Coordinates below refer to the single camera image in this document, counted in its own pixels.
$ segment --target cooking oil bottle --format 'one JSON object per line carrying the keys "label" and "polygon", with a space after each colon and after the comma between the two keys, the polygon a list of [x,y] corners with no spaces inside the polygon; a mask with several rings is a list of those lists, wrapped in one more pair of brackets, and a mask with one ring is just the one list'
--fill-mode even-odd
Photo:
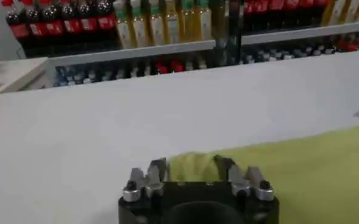
{"label": "cooking oil bottle", "polygon": [[117,17],[117,31],[123,49],[136,47],[135,31],[126,18],[125,5],[122,1],[113,3]]}
{"label": "cooking oil bottle", "polygon": [[159,11],[159,0],[149,0],[151,4],[151,37],[153,45],[164,45],[163,18]]}
{"label": "cooking oil bottle", "polygon": [[183,0],[183,34],[186,42],[194,41],[195,34],[195,11],[193,8],[193,0]]}
{"label": "cooking oil bottle", "polygon": [[208,0],[200,0],[199,2],[199,17],[201,23],[201,39],[211,39],[211,10],[208,6]]}
{"label": "cooking oil bottle", "polygon": [[179,16],[175,8],[174,0],[166,0],[166,43],[179,43]]}
{"label": "cooking oil bottle", "polygon": [[140,0],[130,0],[132,5],[132,14],[133,14],[133,28],[135,30],[137,47],[146,47],[148,46],[147,41],[147,25],[145,19],[141,15],[141,4]]}

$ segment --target store shelf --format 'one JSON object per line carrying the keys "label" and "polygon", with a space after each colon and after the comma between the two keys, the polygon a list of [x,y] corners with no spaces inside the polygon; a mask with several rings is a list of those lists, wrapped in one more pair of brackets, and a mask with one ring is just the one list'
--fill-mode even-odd
{"label": "store shelf", "polygon": [[125,49],[119,51],[107,51],[107,52],[99,52],[99,53],[91,53],[91,54],[54,57],[54,58],[50,58],[50,61],[54,66],[66,66],[66,65],[92,63],[97,61],[110,61],[110,60],[147,57],[147,56],[162,55],[162,54],[203,51],[203,50],[213,49],[215,46],[216,46],[216,42],[214,40],[208,40],[208,41],[197,41],[197,42],[182,43],[182,44],[169,44],[163,46]]}
{"label": "store shelf", "polygon": [[[275,41],[296,40],[349,32],[359,32],[359,23],[243,36],[241,38],[241,44],[248,45],[270,43]],[[50,58],[50,62],[54,66],[77,65],[93,63],[97,61],[110,61],[163,54],[175,54],[181,52],[203,51],[213,49],[215,46],[215,40],[198,41],[191,43],[170,44],[164,46],[54,57]]]}
{"label": "store shelf", "polygon": [[297,40],[351,32],[359,32],[359,23],[243,36],[241,37],[241,45]]}

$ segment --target cola bottle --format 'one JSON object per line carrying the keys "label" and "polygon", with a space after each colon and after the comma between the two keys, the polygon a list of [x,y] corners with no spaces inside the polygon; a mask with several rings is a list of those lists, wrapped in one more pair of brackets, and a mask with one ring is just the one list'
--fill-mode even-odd
{"label": "cola bottle", "polygon": [[59,7],[51,0],[40,0],[42,6],[42,16],[48,34],[51,36],[53,45],[61,46],[67,44],[65,38],[65,27],[62,21],[62,14]]}
{"label": "cola bottle", "polygon": [[20,42],[23,49],[32,48],[34,41],[32,41],[32,35],[26,24],[24,12],[17,11],[13,0],[3,0],[1,3],[6,10],[6,22],[14,37]]}
{"label": "cola bottle", "polygon": [[36,54],[46,55],[44,47],[50,45],[50,39],[40,9],[33,3],[33,0],[22,0],[22,3],[24,4],[26,22],[34,36]]}
{"label": "cola bottle", "polygon": [[252,14],[254,12],[254,1],[245,0],[244,1],[244,13],[243,13],[243,33],[251,33],[253,28],[253,18]]}
{"label": "cola bottle", "polygon": [[252,15],[252,27],[254,31],[264,31],[268,28],[268,19],[266,16],[268,9],[268,0],[255,0],[254,11]]}
{"label": "cola bottle", "polygon": [[77,9],[82,22],[85,37],[84,40],[87,42],[87,48],[98,48],[100,45],[100,30],[98,27],[94,2],[91,0],[80,0]]}
{"label": "cola bottle", "polygon": [[297,9],[299,0],[285,0],[283,3],[283,27],[292,29],[297,27]]}
{"label": "cola bottle", "polygon": [[270,0],[268,9],[269,29],[283,27],[283,0]]}
{"label": "cola bottle", "polygon": [[313,0],[299,0],[297,22],[299,27],[308,27],[312,24]]}
{"label": "cola bottle", "polygon": [[114,16],[113,4],[110,0],[100,0],[96,6],[98,23],[101,28],[101,37],[104,39],[104,47],[114,49],[118,40],[115,29],[116,18]]}

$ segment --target green bottle cap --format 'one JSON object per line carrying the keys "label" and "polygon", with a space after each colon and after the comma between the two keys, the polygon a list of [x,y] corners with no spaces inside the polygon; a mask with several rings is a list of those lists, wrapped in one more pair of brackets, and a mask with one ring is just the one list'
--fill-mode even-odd
{"label": "green bottle cap", "polygon": [[133,13],[133,17],[134,17],[134,16],[141,16],[141,9],[140,9],[140,7],[133,8],[132,13]]}
{"label": "green bottle cap", "polygon": [[159,14],[159,6],[157,6],[157,5],[152,5],[152,6],[151,6],[151,14],[153,14],[153,15]]}
{"label": "green bottle cap", "polygon": [[116,9],[116,16],[118,19],[124,19],[126,17],[125,10]]}
{"label": "green bottle cap", "polygon": [[200,5],[201,7],[208,7],[208,3],[209,3],[208,0],[200,0],[200,1],[199,1],[199,5]]}

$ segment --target bottle cap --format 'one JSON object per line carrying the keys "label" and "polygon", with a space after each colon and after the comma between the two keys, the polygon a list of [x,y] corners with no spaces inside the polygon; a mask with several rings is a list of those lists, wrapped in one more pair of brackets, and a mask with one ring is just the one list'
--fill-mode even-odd
{"label": "bottle cap", "polygon": [[24,5],[33,5],[33,0],[22,0]]}
{"label": "bottle cap", "polygon": [[40,0],[41,4],[50,4],[51,0]]}
{"label": "bottle cap", "polygon": [[289,60],[289,59],[292,59],[293,58],[293,55],[290,55],[290,54],[287,54],[284,56],[284,60]]}
{"label": "bottle cap", "polygon": [[13,0],[3,0],[2,5],[3,6],[11,6],[13,4]]}
{"label": "bottle cap", "polygon": [[324,53],[325,54],[332,54],[332,52],[333,52],[333,49],[327,48]]}
{"label": "bottle cap", "polygon": [[349,44],[347,46],[347,51],[356,51],[356,50],[357,50],[357,47],[354,44]]}
{"label": "bottle cap", "polygon": [[321,55],[321,52],[319,50],[314,50],[313,55],[319,56],[319,55]]}

